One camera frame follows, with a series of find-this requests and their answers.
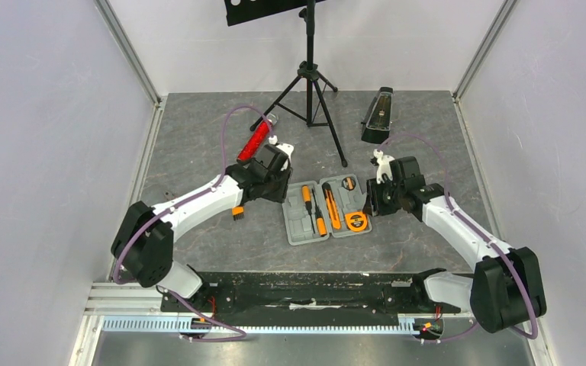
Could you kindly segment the orange tape measure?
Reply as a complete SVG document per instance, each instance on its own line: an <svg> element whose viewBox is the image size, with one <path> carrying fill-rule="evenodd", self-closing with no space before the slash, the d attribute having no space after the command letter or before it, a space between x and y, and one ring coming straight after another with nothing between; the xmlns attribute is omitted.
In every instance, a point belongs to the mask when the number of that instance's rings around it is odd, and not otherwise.
<svg viewBox="0 0 586 366"><path fill-rule="evenodd" d="M359 233L367 229L368 217L362 211L353 211L345 214L346 227L353 232Z"/></svg>

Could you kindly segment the orange black utility knife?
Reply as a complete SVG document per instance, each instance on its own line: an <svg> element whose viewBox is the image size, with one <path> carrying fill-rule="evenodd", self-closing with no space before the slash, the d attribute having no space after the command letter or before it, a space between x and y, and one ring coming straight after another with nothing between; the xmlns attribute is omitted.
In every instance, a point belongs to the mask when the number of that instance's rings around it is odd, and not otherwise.
<svg viewBox="0 0 586 366"><path fill-rule="evenodd" d="M340 221L340 214L338 211L338 206L337 206L335 197L333 196L332 188L328 182L323 183L321 185L321 187L323 189L323 194L324 194L325 201L327 204L327 209L328 209L328 212L330 215L331 226L333 227L334 230L340 230L342 228L342 224Z"/></svg>

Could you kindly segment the orange handled screwdriver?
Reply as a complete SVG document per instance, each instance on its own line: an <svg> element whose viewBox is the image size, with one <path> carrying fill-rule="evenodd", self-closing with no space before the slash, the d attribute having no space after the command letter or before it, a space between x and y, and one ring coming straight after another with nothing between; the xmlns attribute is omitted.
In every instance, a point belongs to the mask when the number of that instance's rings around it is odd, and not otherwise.
<svg viewBox="0 0 586 366"><path fill-rule="evenodd" d="M321 237L325 237L327 235L327 228L324 222L324 218L322 216L321 210L318 206L317 198L315 195L315 190L311 189L311 196L314 202L314 213L315 213L315 222L317 226L317 231Z"/></svg>
<svg viewBox="0 0 586 366"><path fill-rule="evenodd" d="M314 218L312 216L311 190L307 185L303 185L301 188L301 193L302 193L304 206L305 206L305 209L307 211L307 215L309 216L309 220L311 223L311 230L313 233L315 233Z"/></svg>

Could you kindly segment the grey plastic tool case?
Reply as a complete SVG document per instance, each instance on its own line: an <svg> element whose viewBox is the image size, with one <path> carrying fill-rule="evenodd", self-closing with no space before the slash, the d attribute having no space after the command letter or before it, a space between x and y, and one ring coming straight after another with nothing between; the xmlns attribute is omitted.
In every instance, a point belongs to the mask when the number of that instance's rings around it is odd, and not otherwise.
<svg viewBox="0 0 586 366"><path fill-rule="evenodd" d="M356 188L353 191L347 191L342 187L342 180L346 176L352 176L356 179ZM323 189L321 187L321 185L325 182L330 184L333 191L333 196L335 197L338 206L340 221L342 224L342 228L340 230L334 230L331 226L330 215L327 209ZM313 233L311 230L311 223L309 216L307 215L301 193L301 188L303 185L307 185L310 190L312 188L315 190L318 206L321 210L327 228L327 235L325 237L321 237L317 231L312 196L311 204L315 233ZM353 211L362 211L364 203L365 193L360 187L357 176L354 174L338 175L329 178L322 178L320 181L303 181L289 185L285 202L282 205L289 244L292 246L300 246L325 241L330 237L342 239L371 232L372 224L369 222L368 216L369 225L367 229L362 232L356 233L350 231L345 224L345 214Z"/></svg>

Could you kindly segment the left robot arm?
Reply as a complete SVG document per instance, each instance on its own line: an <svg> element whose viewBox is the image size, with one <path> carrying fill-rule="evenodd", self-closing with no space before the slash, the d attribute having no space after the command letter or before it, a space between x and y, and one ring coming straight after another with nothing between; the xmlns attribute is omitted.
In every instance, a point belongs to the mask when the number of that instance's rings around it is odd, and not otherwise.
<svg viewBox="0 0 586 366"><path fill-rule="evenodd" d="M266 144L247 162L229 165L194 191L153 207L132 204L111 246L114 281L123 284L120 270L125 269L141 287L161 287L178 294L189 310L204 309L209 300L204 280L190 265L174 260L174 243L213 216L250 201L282 203L293 151L291 144Z"/></svg>

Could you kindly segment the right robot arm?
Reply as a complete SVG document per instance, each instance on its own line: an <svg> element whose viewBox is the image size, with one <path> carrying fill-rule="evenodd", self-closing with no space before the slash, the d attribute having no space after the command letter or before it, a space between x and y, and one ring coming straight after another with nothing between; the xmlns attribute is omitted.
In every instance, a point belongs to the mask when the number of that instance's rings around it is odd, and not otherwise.
<svg viewBox="0 0 586 366"><path fill-rule="evenodd" d="M403 210L440 234L473 270L470 277L434 268L412 278L410 299L420 311L448 304L470 312L486 332L512 329L528 339L539 335L546 314L539 259L515 249L478 225L440 184L427 184L413 156L396 159L377 149L376 176L366 182L364 212L372 217Z"/></svg>

